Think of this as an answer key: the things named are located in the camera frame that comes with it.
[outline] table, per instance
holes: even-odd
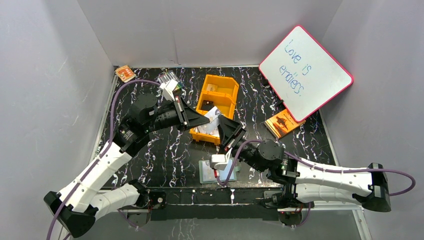
[[[181,97],[193,108],[196,108],[200,91],[206,74],[233,77],[239,83],[237,104],[234,120],[240,121],[246,128],[245,138],[275,139],[264,125],[264,121],[279,111],[284,106],[276,106],[280,101],[272,88],[263,85],[264,77],[257,67],[178,67],[178,68],[135,68],[137,79],[155,80],[166,71],[174,71],[184,85]],[[118,80],[116,90],[123,85]],[[158,87],[148,83],[134,83],[124,89],[118,97],[115,109],[114,125],[128,112],[131,104],[140,93],[155,93],[160,96]],[[109,116],[101,136],[99,150],[109,137]],[[175,127],[162,129],[150,135],[151,141],[132,160],[119,169],[103,187],[109,190],[124,183],[138,179],[152,189],[162,189],[167,192],[167,204],[174,206],[172,211],[175,216],[167,219],[178,218],[177,212],[184,212],[184,205],[219,205],[231,204],[230,195],[234,194],[234,204],[252,204],[253,199],[260,198],[264,188],[278,188],[279,185],[266,178],[266,172],[260,173],[246,163],[237,173],[237,181],[232,181],[228,186],[236,189],[232,193],[229,188],[221,188],[217,183],[201,184],[199,180],[199,161],[208,160],[211,154],[217,152],[217,147],[209,142],[196,142],[191,134],[180,132]],[[331,147],[324,129],[324,125],[317,111],[311,115],[304,125],[295,129],[278,141],[284,144],[286,151],[294,153],[308,160],[334,165],[335,161]],[[229,209],[223,208],[220,214],[234,216]],[[186,215],[185,218],[194,218],[195,215]]]

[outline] whiteboard stand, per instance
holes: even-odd
[[[297,122],[353,82],[353,76],[297,25],[261,62],[259,70]]]

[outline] marble pattern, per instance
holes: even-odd
[[[203,68],[135,68],[137,79],[155,80],[161,73],[174,71],[184,85],[181,97],[193,108],[196,107],[206,74],[233,77],[239,83],[234,120],[240,121],[247,130],[245,138],[275,139],[267,130],[264,121],[283,108],[276,107],[279,101],[272,88],[261,84],[263,76],[257,67],[203,67]],[[122,86],[118,80],[115,91]],[[140,93],[154,93],[160,97],[156,86],[134,83],[124,89],[118,97],[115,109],[115,126],[128,112]],[[100,150],[109,137],[109,117],[103,129]],[[149,187],[211,187],[216,183],[201,184],[199,181],[199,160],[207,160],[217,148],[208,142],[193,141],[188,131],[180,132],[175,127],[162,129],[150,134],[151,141],[137,156],[116,172],[104,186],[106,189],[138,179]],[[331,148],[319,112],[310,116],[306,123],[278,141],[287,151],[308,160],[334,165]],[[268,180],[266,173],[260,173],[245,163],[239,163],[241,171],[237,181],[230,182],[233,188],[277,187]]]

